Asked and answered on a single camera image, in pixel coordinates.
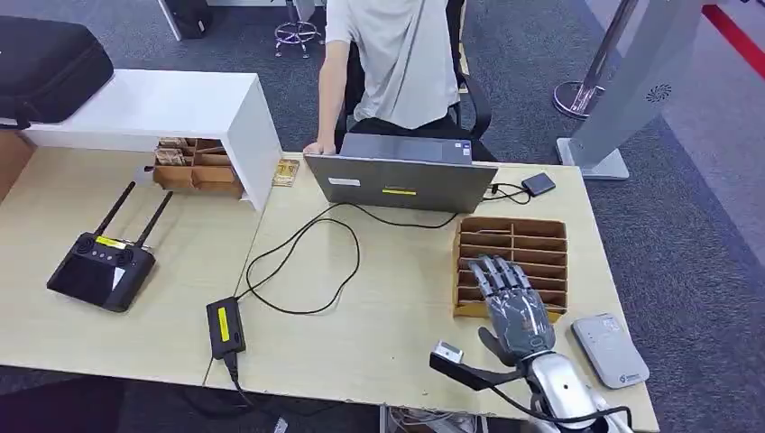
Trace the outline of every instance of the red stripe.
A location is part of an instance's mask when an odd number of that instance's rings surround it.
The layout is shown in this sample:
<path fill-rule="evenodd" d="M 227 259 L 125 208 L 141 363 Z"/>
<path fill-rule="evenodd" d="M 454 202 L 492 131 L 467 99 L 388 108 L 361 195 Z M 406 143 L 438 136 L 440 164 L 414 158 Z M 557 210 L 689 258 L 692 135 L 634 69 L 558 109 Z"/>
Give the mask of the red stripe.
<path fill-rule="evenodd" d="M 765 52 L 717 5 L 705 5 L 702 12 L 717 31 L 765 78 Z"/>

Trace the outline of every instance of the robotic thumb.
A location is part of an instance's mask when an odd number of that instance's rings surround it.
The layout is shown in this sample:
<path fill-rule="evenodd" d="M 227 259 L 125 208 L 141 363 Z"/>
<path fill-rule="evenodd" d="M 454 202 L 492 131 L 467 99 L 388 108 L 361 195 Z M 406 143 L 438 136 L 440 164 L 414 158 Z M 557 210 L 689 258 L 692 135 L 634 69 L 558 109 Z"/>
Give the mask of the robotic thumb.
<path fill-rule="evenodd" d="M 486 329 L 485 327 L 479 327 L 478 338 L 480 338 L 481 343 L 483 343 L 486 348 L 489 349 L 489 352 L 498 357 L 503 364 L 507 365 L 508 367 L 515 366 L 515 357 L 507 353 L 507 351 L 502 348 L 500 340 L 498 340 L 497 337 L 492 334 L 492 331 Z"/>

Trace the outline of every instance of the laptop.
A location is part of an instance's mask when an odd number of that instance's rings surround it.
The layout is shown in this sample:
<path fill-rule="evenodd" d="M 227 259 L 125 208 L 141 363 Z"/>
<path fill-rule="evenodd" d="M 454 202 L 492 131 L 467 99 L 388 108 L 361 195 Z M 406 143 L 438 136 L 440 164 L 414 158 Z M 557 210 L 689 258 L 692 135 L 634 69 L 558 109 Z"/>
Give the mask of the laptop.
<path fill-rule="evenodd" d="M 457 213 L 475 210 L 497 172 L 472 164 L 345 155 L 308 154 L 305 160 L 330 202 Z"/>
<path fill-rule="evenodd" d="M 472 165 L 469 140 L 346 134 L 341 156 Z"/>

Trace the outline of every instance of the person's arm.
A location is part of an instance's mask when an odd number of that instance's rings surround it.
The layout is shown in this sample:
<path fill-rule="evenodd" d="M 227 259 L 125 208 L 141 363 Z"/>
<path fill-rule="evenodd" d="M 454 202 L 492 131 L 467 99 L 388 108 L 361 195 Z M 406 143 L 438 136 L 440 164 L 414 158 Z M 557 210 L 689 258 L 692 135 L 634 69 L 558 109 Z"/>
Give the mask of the person's arm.
<path fill-rule="evenodd" d="M 318 73 L 318 137 L 303 150 L 305 153 L 336 152 L 335 125 L 346 95 L 350 47 L 345 41 L 327 43 L 327 56 Z"/>

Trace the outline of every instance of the power adapter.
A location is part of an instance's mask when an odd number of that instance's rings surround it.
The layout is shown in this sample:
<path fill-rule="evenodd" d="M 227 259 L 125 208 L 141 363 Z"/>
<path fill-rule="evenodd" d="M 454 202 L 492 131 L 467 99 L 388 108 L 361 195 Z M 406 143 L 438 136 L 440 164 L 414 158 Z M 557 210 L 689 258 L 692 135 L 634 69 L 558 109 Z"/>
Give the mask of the power adapter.
<path fill-rule="evenodd" d="M 215 359 L 223 359 L 228 354 L 235 355 L 246 349 L 242 317 L 235 297 L 207 305 L 207 324 Z"/>
<path fill-rule="evenodd" d="M 553 182 L 552 179 L 550 179 L 549 176 L 545 173 L 531 176 L 530 178 L 521 182 L 521 185 L 532 197 L 539 196 L 555 188 L 555 182 Z"/>

